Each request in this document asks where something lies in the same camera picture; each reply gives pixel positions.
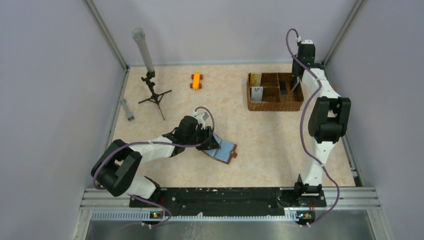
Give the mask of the brown leather card holder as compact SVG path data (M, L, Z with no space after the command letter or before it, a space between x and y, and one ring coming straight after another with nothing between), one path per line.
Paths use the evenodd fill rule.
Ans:
M203 150L202 152L218 162L229 165L231 160L235 159L238 155L236 152L237 144L224 140L215 133L213 137L219 144L219 148Z

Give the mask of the black credit card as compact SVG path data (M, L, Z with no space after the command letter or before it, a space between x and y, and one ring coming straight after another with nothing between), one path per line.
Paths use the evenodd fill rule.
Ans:
M285 82L279 82L279 90L281 96L286 96L288 94Z

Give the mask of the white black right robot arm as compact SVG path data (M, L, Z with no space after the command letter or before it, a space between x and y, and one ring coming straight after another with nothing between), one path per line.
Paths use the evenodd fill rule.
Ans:
M322 195L322 178L329 155L337 142L346 134L351 100L340 96L327 79L324 67L315 62L312 40L297 38L297 54L293 59L292 77L311 92L307 104L314 102L307 130L312 138L312 152L307 152L309 164L298 176L293 200L307 206L313 198Z

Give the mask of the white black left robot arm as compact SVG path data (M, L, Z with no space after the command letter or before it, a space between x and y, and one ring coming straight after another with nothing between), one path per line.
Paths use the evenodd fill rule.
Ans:
M161 198L159 184L147 176L138 176L137 171L142 164L175 157L187 148L218 149L214 127L206 124L209 118L206 112L186 115L174 130L151 141L129 144L114 140L90 172L94 183L114 197L134 195L141 197L147 206L156 206Z

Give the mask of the grey credit card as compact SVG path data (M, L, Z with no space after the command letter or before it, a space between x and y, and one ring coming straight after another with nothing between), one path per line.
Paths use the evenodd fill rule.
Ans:
M295 92L295 90L298 87L298 85L300 84L300 82L301 82L300 78L298 76L296 76L293 79L293 83L292 83L292 86L291 86L291 92L293 92L293 93Z

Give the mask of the gold credit card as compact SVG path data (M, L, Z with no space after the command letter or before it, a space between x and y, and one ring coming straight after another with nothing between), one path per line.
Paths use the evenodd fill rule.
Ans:
M249 78L250 87L260 87L262 81L262 74L260 72L251 72Z

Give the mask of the silver white credit card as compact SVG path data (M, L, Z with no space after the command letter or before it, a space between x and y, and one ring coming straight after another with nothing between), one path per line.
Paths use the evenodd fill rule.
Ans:
M263 102L264 88L262 86L252 86L250 88L250 100L253 103Z

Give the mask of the woven wicker divided basket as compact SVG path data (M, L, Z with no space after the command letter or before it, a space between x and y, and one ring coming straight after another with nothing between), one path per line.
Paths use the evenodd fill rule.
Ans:
M262 102L251 101L250 73L247 75L247 108L251 112L297 112L304 102L304 94L299 84L295 92L291 92L294 79L290 72L262 72ZM280 95L279 82L285 82L287 95Z

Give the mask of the orange toy car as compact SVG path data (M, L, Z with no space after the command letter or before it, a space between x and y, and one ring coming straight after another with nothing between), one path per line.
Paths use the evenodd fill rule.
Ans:
M190 88L193 90L199 90L202 89L203 85L201 83L201 80L203 79L203 75L199 72L195 72L191 75L192 82L190 83Z

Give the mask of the black tripod with grey tube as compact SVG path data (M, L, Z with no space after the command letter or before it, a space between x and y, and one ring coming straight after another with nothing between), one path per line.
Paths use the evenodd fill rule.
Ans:
M138 50L141 54L142 60L144 62L144 65L146 67L146 76L145 77L141 77L141 80L147 85L151 96L149 98L146 98L144 100L141 100L138 102L138 104L142 104L145 102L151 102L156 104L156 106L159 109L159 112L162 116L162 119L165 120L165 116L162 112L162 109L160 107L160 103L163 99L163 97L166 94L169 94L172 92L172 90L167 90L165 92L162 93L157 93L155 92L154 86L156 85L152 79L155 78L156 76L156 72L155 72L155 68L154 68L154 64L152 62L152 58L149 52L149 49L147 47L147 42L146 42L146 34L144 32L144 30L141 27L134 27L131 30L131 35L132 35L132 39L134 40L134 42L136 43Z

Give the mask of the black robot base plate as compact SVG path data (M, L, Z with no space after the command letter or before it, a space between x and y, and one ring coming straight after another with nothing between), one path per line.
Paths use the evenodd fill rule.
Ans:
M150 201L167 208L174 217L283 216L285 208L327 206L322 192L301 196L291 187L169 187L155 192Z

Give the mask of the grey metal bracket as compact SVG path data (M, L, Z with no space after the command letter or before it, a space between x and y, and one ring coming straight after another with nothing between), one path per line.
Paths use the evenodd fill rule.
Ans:
M125 111L125 117L126 119L130 122L133 121L135 119L134 114L130 111L128 105L127 105L127 100L125 98L121 98L119 100L121 106L123 107L124 111Z

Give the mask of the aluminium frame rail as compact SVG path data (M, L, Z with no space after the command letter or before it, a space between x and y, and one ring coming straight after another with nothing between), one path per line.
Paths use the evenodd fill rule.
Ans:
M342 142L355 186L342 186L339 191L335 187L324 187L323 191L328 204L327 208L329 209L332 204L335 204L333 209L340 211L380 210L381 202L377 191L373 186L366 183L364 179L363 171L359 165L348 131L342 137Z

